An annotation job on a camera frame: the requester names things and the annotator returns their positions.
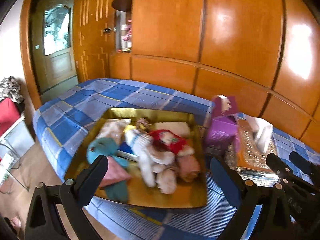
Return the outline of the ornate beaded tissue box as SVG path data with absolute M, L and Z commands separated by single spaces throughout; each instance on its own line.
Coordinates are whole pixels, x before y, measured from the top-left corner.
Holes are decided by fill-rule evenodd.
M 258 186 L 271 187 L 278 176 L 267 166 L 268 154 L 277 154 L 273 140 L 270 140 L 267 151 L 260 152 L 254 142 L 251 126 L 245 119 L 238 119 L 238 133 L 225 151 L 224 161 L 244 180 L 250 179 Z

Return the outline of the white plush bear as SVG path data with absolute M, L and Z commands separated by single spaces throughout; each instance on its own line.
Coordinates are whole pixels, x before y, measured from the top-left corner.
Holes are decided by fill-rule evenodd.
M 153 146 L 153 138 L 137 129 L 127 130 L 124 134 L 126 143 L 138 157 L 137 163 L 148 187 L 155 187 L 156 181 L 153 166 L 171 165 L 175 161 L 175 155 L 169 151 L 158 151 Z

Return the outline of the wooden glass panel door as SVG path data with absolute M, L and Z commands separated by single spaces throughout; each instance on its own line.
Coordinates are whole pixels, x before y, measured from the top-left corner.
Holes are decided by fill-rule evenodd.
M 30 38 L 39 93 L 76 76 L 72 48 L 74 0 L 32 0 Z

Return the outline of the white folded towel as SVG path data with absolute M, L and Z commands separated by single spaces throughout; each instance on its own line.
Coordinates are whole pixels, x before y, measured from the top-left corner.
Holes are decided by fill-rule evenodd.
M 184 138 L 190 137 L 191 134 L 191 130 L 186 122 L 156 122 L 154 124 L 154 128 L 156 130 L 169 130 L 172 133 Z

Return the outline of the blue plaid bedspread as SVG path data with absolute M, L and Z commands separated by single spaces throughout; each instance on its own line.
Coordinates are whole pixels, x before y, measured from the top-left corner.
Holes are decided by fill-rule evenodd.
M 210 100 L 149 83 L 94 79 L 42 105 L 34 114 L 33 128 L 48 161 L 63 179 L 85 136 L 110 107 L 188 112 L 206 127 L 212 105 Z M 207 205 L 192 213 L 129 209 L 99 197 L 86 209 L 122 239 L 216 239 L 235 208 L 210 174 L 206 181 Z

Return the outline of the orange wooden wardrobe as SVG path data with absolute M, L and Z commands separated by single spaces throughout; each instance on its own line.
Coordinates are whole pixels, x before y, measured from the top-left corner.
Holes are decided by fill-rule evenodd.
M 78 77 L 212 99 L 319 150 L 319 17 L 303 0 L 74 0 Z

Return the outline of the teal red white plush toy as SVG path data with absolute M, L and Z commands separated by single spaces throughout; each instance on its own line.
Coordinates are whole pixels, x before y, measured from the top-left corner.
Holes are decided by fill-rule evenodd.
M 194 149 L 188 145 L 186 139 L 172 133 L 170 130 L 153 130 L 149 135 L 153 138 L 154 146 L 172 152 L 176 156 L 193 155 L 195 152 Z

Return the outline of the red bag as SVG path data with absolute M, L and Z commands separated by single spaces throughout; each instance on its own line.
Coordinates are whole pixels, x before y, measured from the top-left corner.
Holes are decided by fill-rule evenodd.
M 0 136 L 2 136 L 21 117 L 16 105 L 9 98 L 0 104 Z

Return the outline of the white tissue sheet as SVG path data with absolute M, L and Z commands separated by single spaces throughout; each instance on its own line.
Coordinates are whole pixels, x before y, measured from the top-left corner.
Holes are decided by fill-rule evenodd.
M 266 153 L 273 133 L 273 125 L 262 118 L 246 115 L 253 131 L 254 142 L 261 153 Z

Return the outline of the blue Tempo tissue pack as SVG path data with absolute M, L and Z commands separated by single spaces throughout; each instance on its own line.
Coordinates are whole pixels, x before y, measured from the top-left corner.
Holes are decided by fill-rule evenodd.
M 137 162 L 138 160 L 138 157 L 133 153 L 131 147 L 125 141 L 120 144 L 117 155 L 130 161 Z

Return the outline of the gold rectangular tray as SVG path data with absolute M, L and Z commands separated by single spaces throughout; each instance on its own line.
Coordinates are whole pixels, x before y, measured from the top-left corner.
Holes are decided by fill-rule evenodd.
M 99 155 L 105 170 L 96 195 L 132 206 L 189 209 L 207 204 L 199 128 L 191 113 L 110 108 L 95 123 L 66 172 L 76 178 Z

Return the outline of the black white patterned cloth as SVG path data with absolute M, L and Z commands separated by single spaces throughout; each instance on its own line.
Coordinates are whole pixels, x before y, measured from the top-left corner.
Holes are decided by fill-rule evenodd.
M 21 94 L 21 85 L 14 76 L 4 78 L 0 83 L 0 100 L 9 98 L 14 103 L 22 103 L 24 98 Z

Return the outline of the purple tissue box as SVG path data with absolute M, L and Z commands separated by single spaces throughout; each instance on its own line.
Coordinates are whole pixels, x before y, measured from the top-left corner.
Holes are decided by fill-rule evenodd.
M 238 107 L 234 96 L 217 95 L 213 98 L 210 126 L 204 140 L 208 154 L 223 155 L 238 132 Z

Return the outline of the pink white soft toy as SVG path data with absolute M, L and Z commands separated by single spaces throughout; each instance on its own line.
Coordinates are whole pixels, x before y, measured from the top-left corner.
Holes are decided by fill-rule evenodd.
M 171 169 L 164 169 L 156 177 L 157 187 L 163 194 L 173 194 L 176 190 L 176 173 Z

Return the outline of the glass side table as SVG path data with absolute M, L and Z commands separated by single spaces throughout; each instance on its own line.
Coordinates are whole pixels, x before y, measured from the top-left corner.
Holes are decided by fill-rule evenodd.
M 34 144 L 35 140 L 29 132 L 22 113 L 20 118 L 1 135 L 1 186 L 10 182 L 9 179 L 11 179 L 27 192 L 29 191 L 29 187 L 12 174 L 12 170 L 21 167 L 21 158 Z

